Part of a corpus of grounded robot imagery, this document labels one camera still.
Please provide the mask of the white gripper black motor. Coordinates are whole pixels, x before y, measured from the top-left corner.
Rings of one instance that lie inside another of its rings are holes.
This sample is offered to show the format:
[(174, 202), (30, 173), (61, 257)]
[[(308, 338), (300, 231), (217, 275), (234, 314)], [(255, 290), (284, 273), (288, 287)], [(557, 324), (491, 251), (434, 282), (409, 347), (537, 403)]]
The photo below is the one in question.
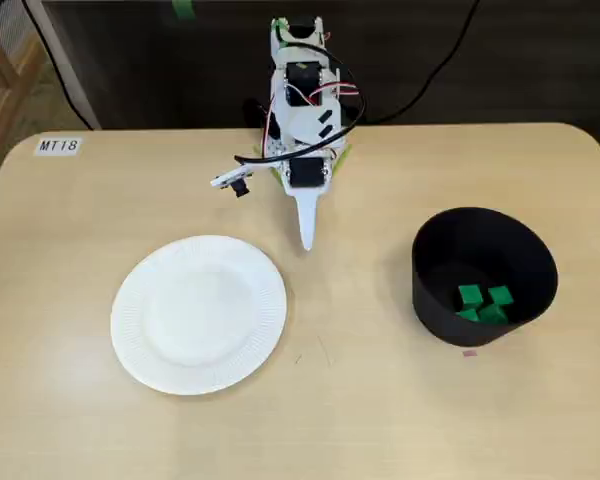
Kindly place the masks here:
[(295, 196), (301, 242), (305, 251), (313, 247), (319, 195), (331, 182), (332, 162), (326, 157), (299, 157), (287, 162), (283, 175), (285, 191)]

